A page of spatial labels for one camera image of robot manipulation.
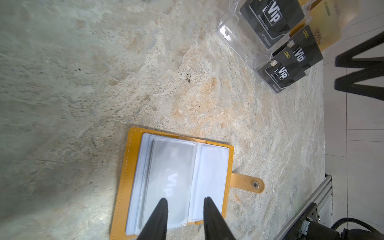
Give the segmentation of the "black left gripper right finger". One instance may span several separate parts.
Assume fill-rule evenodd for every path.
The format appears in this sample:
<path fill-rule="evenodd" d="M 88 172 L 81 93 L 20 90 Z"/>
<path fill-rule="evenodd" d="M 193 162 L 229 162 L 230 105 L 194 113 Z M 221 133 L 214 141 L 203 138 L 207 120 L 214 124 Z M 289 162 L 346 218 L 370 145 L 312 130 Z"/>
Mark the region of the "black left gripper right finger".
<path fill-rule="evenodd" d="M 235 240 L 212 198 L 204 199 L 204 231 L 206 240 Z"/>

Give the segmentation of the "clear acrylic card display stand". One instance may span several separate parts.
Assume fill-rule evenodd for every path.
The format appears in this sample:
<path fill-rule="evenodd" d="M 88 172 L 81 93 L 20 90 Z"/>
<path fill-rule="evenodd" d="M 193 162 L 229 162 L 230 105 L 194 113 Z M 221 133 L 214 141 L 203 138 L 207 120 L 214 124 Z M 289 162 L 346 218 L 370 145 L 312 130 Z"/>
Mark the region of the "clear acrylic card display stand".
<path fill-rule="evenodd" d="M 270 49 L 267 49 L 240 12 L 240 8 L 245 2 L 235 1 L 232 4 L 220 18 L 217 32 L 259 76 L 257 71 L 270 62 L 273 58 L 272 54 L 291 38 L 291 31 Z"/>

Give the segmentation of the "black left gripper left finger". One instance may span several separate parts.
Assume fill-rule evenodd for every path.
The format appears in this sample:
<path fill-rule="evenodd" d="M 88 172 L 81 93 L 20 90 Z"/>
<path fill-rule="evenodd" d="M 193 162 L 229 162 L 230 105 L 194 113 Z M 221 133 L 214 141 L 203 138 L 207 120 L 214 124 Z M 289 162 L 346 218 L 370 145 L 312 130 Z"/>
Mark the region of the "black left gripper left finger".
<path fill-rule="evenodd" d="M 160 199 L 137 240 L 165 240 L 167 237 L 168 201 Z"/>

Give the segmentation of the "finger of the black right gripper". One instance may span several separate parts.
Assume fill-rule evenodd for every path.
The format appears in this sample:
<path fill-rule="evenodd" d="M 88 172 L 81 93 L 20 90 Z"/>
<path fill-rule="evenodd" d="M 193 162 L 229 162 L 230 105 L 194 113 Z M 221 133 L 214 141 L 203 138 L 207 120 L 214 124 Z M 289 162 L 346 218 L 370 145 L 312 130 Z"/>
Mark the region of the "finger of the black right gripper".
<path fill-rule="evenodd" d="M 335 59 L 335 66 L 339 68 L 366 69 L 384 63 L 384 57 L 375 58 L 356 58 L 374 47 L 384 43 L 384 32 L 373 38 L 351 48 L 350 50 L 338 55 Z"/>
<path fill-rule="evenodd" d="M 334 88 L 337 91 L 369 97 L 380 101 L 384 100 L 384 88 L 378 86 L 360 85 L 358 82 L 384 76 L 383 67 L 370 67 L 335 80 Z"/>

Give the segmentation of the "aluminium front rail frame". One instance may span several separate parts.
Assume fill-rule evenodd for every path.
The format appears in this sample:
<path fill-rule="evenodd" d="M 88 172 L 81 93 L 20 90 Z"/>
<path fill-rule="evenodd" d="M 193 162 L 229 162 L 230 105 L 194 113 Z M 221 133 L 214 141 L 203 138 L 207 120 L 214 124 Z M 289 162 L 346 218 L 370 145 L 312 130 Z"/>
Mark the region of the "aluminium front rail frame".
<path fill-rule="evenodd" d="M 314 191 L 308 200 L 299 208 L 295 215 L 283 226 L 275 237 L 276 240 L 299 240 L 302 224 L 309 219 L 325 227 L 333 223 L 332 176 L 325 180 Z"/>

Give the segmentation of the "yellow leather card holder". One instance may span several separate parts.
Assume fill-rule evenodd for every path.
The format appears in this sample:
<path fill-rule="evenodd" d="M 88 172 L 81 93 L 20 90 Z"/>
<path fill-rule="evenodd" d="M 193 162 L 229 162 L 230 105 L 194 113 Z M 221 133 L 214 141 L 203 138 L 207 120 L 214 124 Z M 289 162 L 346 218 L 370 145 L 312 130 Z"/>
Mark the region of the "yellow leather card holder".
<path fill-rule="evenodd" d="M 203 222 L 212 198 L 227 214 L 230 188 L 260 194 L 263 180 L 233 173 L 234 147 L 133 127 L 129 130 L 110 238 L 139 236 L 161 199 L 168 202 L 168 228 Z"/>

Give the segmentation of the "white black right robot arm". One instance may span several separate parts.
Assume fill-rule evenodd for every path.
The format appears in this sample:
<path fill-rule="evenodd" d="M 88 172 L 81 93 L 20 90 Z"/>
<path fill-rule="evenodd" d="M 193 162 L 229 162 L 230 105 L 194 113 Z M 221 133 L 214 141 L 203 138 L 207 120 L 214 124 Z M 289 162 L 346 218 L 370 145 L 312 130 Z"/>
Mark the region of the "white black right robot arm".
<path fill-rule="evenodd" d="M 359 69 L 334 81 L 334 89 L 339 92 L 384 100 L 384 88 L 361 85 L 360 82 L 382 77 L 384 75 L 384 58 L 356 58 L 374 47 L 384 43 L 384 33 L 349 49 L 338 55 L 335 66 L 338 68 Z M 342 218 L 330 228 L 315 221 L 307 215 L 304 220 L 298 220 L 297 239 L 306 240 L 382 240 L 384 235 L 367 223 L 354 218 Z"/>

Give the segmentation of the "gold VIP card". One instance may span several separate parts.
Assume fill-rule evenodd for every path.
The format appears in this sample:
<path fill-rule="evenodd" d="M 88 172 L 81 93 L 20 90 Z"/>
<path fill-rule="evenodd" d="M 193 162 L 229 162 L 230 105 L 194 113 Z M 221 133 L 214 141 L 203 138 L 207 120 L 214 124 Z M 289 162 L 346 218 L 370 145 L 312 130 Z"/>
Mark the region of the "gold VIP card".
<path fill-rule="evenodd" d="M 359 1 L 299 1 L 306 18 L 290 32 L 290 37 L 308 25 L 321 51 L 342 37 L 342 29 L 360 13 Z"/>

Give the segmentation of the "black VIP card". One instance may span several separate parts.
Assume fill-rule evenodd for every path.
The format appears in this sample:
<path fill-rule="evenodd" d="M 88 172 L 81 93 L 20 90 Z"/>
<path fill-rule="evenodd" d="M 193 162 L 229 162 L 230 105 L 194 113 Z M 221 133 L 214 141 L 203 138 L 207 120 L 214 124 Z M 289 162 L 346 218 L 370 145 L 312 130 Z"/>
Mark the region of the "black VIP card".
<path fill-rule="evenodd" d="M 299 29 L 284 45 L 277 49 L 272 56 L 275 57 L 287 47 L 290 42 L 293 42 L 290 48 L 304 71 L 323 59 L 323 55 L 309 25 L 305 25 Z"/>
<path fill-rule="evenodd" d="M 290 47 L 282 49 L 257 73 L 276 94 L 288 90 L 291 85 L 306 76 Z"/>
<path fill-rule="evenodd" d="M 197 144 L 154 137 L 143 205 L 145 226 L 160 199 L 168 201 L 168 229 L 188 223 Z"/>
<path fill-rule="evenodd" d="M 240 12 L 267 49 L 305 17 L 297 0 L 246 1 Z"/>

